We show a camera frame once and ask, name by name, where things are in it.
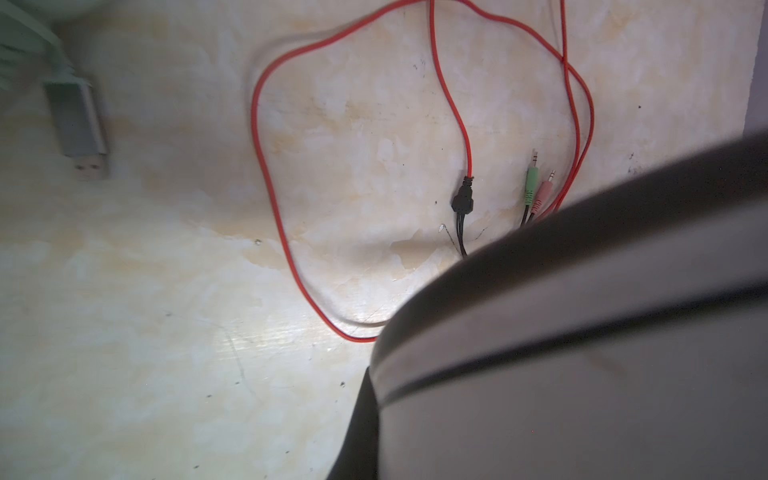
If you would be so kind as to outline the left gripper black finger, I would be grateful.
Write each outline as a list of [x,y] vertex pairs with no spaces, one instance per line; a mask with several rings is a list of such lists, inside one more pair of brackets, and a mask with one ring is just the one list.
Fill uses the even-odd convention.
[[341,449],[328,480],[376,480],[378,478],[379,411],[371,381],[365,370],[357,400]]

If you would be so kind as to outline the mint green white headphones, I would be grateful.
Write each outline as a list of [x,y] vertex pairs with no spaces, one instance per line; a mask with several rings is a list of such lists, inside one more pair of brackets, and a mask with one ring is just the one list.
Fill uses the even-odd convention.
[[54,31],[101,1],[1,1],[1,110],[42,86],[61,153],[84,179],[108,176],[109,154],[93,83],[69,59]]

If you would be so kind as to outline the black white headphones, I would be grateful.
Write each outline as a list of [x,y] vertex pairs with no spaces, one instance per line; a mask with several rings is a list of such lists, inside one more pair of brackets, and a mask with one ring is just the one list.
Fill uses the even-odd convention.
[[370,376],[382,479],[765,478],[766,135],[477,251]]

